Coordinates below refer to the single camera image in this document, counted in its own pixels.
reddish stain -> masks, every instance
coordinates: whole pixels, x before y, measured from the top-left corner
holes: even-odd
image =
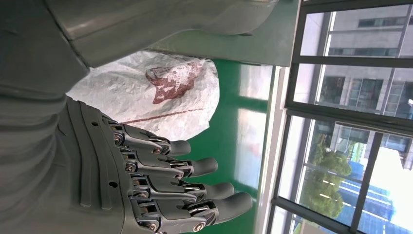
[[[193,89],[194,81],[202,71],[202,64],[190,62],[176,67],[156,67],[149,69],[145,76],[156,87],[153,104],[167,99],[181,98]]]

building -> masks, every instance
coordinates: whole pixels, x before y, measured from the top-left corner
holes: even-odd
[[[413,57],[413,17],[406,6],[336,12],[328,20],[328,56]],[[413,71],[402,68],[356,66],[324,67],[318,104],[413,119]],[[350,142],[365,144],[365,157],[373,131],[336,125],[332,149]],[[382,147],[398,150],[404,168],[413,167],[412,139],[385,134]]]

glass pane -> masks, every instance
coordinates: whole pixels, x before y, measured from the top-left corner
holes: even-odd
[[[294,101],[412,119],[412,74],[409,68],[300,64]]]
[[[362,232],[413,232],[411,144],[411,138],[383,137],[358,227]]]
[[[272,66],[240,64],[239,69],[240,96],[268,100]]]
[[[308,14],[301,55],[398,57],[413,55],[408,5]]]
[[[279,195],[350,225],[374,132],[295,116],[290,126]]]
[[[317,223],[310,222],[280,207],[275,208],[271,234],[335,234]]]

window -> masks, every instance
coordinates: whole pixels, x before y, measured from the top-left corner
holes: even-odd
[[[353,79],[348,105],[375,110],[382,84],[382,80]]]
[[[401,26],[406,22],[406,17],[360,19],[358,27],[382,27],[382,26]]]
[[[413,49],[413,2],[320,2],[300,8],[272,200],[291,217],[270,233],[305,220],[326,233],[411,234],[413,58],[399,55]]]
[[[397,48],[330,48],[328,55],[397,56]]]

window frame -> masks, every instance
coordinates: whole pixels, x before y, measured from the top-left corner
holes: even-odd
[[[345,10],[356,10],[364,8],[375,8],[375,7],[386,7],[386,6],[395,6],[395,5],[409,5],[408,14],[413,12],[413,0],[393,0],[390,1],[376,1],[376,0],[307,0],[301,3],[299,10],[298,22],[296,27],[296,37],[293,47],[292,62],[290,67],[290,77],[287,88],[287,96],[285,100],[285,108],[287,109],[287,118],[285,129],[283,133],[283,142],[281,147],[281,153],[278,163],[278,170],[275,179],[275,189],[274,197],[271,201],[271,210],[269,214],[269,223],[267,226],[267,234],[271,234],[271,227],[274,217],[274,212],[276,207],[280,207],[288,211],[289,215],[286,218],[286,227],[290,227],[291,221],[293,220],[293,215],[299,215],[300,217],[315,222],[335,233],[339,234],[362,234],[363,232],[358,230],[358,225],[360,222],[362,210],[364,203],[366,201],[366,196],[368,188],[370,185],[370,178],[373,174],[373,168],[375,164],[375,159],[377,158],[378,150],[381,146],[381,142],[384,134],[397,135],[401,137],[413,137],[413,122],[409,119],[377,115],[375,113],[365,113],[358,112],[356,110],[348,109],[338,109],[332,106],[319,106],[315,104],[301,103],[294,101],[295,89],[297,86],[298,70],[299,65],[303,63],[315,64],[315,65],[348,65],[348,66],[366,66],[366,67],[390,67],[392,68],[391,77],[394,76],[395,68],[413,68],[413,58],[400,58],[400,53],[397,58],[363,58],[363,57],[346,57],[346,56],[333,56],[333,57],[324,57],[324,56],[304,56],[301,55],[301,46],[303,41],[303,34],[305,28],[306,17],[308,14],[325,12],[325,17],[331,14],[334,11],[345,11]],[[403,25],[404,31],[409,25],[410,20],[406,20]],[[393,29],[389,28],[385,31],[401,31],[399,28]],[[340,31],[329,33],[328,26],[324,26],[321,29],[321,33],[328,34],[339,34]],[[316,66],[314,73],[320,71],[321,66]],[[305,149],[307,141],[304,139],[308,138],[307,131],[309,130],[306,126],[310,126],[310,121],[312,119],[320,121],[335,121],[340,124],[348,125],[350,127],[354,126],[359,129],[375,131],[372,147],[370,149],[369,161],[366,166],[366,171],[364,178],[361,184],[359,196],[357,199],[357,205],[353,215],[353,219],[350,226],[347,226],[343,223],[340,223],[336,220],[330,219],[324,215],[318,214],[310,209],[307,209],[293,201],[297,197],[297,189],[293,186],[291,191],[291,197],[285,199],[278,196],[280,190],[282,168],[285,161],[285,152],[287,147],[288,131],[291,124],[292,116],[298,116],[305,118],[302,141],[299,148],[299,157],[295,169],[295,179],[294,183],[299,183],[298,177],[302,174],[303,164],[304,164],[304,154],[301,154],[301,151]],[[289,228],[284,229],[284,234],[289,233]]]

